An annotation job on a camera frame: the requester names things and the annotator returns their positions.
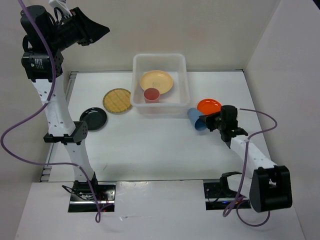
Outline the blue plastic cup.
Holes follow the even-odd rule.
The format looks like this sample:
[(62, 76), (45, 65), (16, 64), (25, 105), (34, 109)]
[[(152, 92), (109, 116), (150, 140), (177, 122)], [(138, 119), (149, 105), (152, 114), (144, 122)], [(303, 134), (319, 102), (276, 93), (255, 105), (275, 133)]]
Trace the blue plastic cup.
[(187, 116), (188, 119), (190, 120), (192, 126), (197, 130), (197, 131), (203, 131), (205, 130), (207, 127), (205, 125), (205, 123), (200, 119), (200, 116), (202, 116), (203, 113), (200, 112), (197, 108), (190, 108), (187, 111)]

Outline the orange plastic plate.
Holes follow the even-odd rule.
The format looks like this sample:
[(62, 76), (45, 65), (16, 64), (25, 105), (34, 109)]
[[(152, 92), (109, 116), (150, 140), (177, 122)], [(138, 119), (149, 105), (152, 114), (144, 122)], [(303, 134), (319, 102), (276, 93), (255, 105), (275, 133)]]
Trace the orange plastic plate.
[(204, 115), (218, 113), (221, 110), (221, 103), (212, 98), (205, 98), (197, 104), (197, 110)]

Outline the pink plastic cup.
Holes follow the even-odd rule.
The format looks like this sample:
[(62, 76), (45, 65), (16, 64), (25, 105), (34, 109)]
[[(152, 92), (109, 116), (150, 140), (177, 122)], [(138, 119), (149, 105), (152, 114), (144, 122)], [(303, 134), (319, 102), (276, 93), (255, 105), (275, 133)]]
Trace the pink plastic cup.
[(160, 92), (156, 88), (148, 88), (143, 93), (146, 104), (158, 103), (160, 99)]

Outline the beige plastic plate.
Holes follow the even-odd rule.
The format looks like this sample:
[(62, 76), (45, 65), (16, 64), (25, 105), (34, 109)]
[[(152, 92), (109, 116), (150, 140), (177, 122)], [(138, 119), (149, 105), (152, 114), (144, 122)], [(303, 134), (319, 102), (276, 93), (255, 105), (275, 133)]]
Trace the beige plastic plate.
[(144, 91), (149, 88), (154, 88), (163, 95), (172, 89), (174, 80), (171, 75), (165, 71), (152, 70), (143, 74), (140, 78), (139, 84)]

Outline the round bamboo mat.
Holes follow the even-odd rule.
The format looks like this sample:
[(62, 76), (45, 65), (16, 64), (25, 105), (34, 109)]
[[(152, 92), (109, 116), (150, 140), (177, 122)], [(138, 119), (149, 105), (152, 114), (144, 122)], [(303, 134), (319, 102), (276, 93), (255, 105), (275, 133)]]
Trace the round bamboo mat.
[(114, 88), (104, 95), (102, 105), (109, 113), (122, 114), (132, 108), (131, 92), (125, 88)]

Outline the black round plate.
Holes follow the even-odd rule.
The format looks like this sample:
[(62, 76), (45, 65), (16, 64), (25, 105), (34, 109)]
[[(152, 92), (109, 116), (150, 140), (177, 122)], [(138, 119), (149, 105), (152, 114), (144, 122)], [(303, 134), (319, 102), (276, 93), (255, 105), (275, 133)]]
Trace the black round plate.
[(102, 108), (91, 107), (80, 115), (79, 121), (86, 122), (88, 131), (94, 132), (106, 125), (108, 116)]

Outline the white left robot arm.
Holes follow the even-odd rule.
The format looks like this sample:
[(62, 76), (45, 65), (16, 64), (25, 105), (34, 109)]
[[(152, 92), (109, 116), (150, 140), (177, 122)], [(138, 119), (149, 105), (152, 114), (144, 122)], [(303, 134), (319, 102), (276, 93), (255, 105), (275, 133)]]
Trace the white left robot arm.
[(41, 5), (21, 11), (20, 23), (26, 32), (21, 63), (45, 107), (48, 132), (44, 141), (62, 143), (69, 154), (74, 184), (65, 190), (83, 200), (94, 200), (100, 188), (85, 144), (89, 128), (85, 121), (71, 118), (64, 92), (62, 51), (73, 44), (93, 44), (110, 29), (89, 19), (79, 7), (65, 10), (56, 5), (54, 13), (56, 16)]

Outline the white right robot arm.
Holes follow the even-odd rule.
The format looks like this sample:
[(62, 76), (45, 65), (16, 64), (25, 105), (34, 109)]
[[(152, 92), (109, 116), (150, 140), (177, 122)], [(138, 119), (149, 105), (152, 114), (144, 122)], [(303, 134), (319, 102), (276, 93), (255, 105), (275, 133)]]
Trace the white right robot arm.
[(289, 169), (274, 163), (252, 142), (254, 134), (238, 126), (238, 111), (235, 106), (223, 105), (219, 112), (199, 117), (211, 132), (219, 131), (221, 140), (243, 160), (241, 172), (221, 175), (220, 193), (248, 199), (257, 213), (290, 208), (293, 199)]

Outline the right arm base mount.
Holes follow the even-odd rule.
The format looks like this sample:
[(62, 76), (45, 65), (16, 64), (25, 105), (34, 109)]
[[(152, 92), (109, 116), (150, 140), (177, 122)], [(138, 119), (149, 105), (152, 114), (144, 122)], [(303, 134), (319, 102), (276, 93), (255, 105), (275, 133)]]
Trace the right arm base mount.
[(207, 211), (224, 210), (236, 197), (236, 191), (222, 190), (221, 184), (217, 179), (204, 181), (204, 199)]

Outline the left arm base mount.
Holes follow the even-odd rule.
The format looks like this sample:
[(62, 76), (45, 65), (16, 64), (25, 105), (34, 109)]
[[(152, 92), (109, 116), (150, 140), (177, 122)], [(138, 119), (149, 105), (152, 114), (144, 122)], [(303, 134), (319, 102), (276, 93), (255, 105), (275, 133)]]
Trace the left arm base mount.
[(69, 194), (69, 213), (97, 213), (96, 200), (102, 213), (115, 211), (116, 183), (98, 182), (93, 185), (95, 197), (88, 183), (74, 183), (72, 187), (62, 186)]

